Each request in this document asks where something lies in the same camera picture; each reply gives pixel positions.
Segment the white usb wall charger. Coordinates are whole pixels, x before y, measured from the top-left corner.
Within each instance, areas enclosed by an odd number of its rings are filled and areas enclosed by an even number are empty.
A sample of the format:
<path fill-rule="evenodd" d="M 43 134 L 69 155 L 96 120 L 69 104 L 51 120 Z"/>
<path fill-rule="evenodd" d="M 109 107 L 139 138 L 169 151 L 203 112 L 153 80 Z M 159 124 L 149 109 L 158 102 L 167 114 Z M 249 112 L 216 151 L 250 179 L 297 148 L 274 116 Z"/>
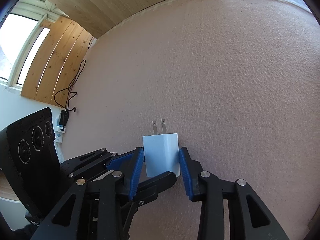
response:
<path fill-rule="evenodd" d="M 180 176 L 178 134 L 167 133 L 165 119 L 161 120 L 162 133 L 157 133 L 157 123 L 152 122 L 153 135 L 143 137 L 146 176 L 153 178 L 164 172 Z"/>

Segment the white power strip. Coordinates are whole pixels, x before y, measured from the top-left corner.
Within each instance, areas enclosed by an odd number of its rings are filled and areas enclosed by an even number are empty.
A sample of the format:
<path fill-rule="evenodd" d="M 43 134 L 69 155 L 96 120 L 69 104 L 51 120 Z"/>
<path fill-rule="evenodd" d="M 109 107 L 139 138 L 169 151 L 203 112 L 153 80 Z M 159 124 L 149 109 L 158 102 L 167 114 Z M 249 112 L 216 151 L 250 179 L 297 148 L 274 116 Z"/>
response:
<path fill-rule="evenodd" d="M 61 110 L 60 115 L 54 121 L 55 142 L 61 144 L 66 133 L 66 125 L 69 119 L 69 111 Z"/>

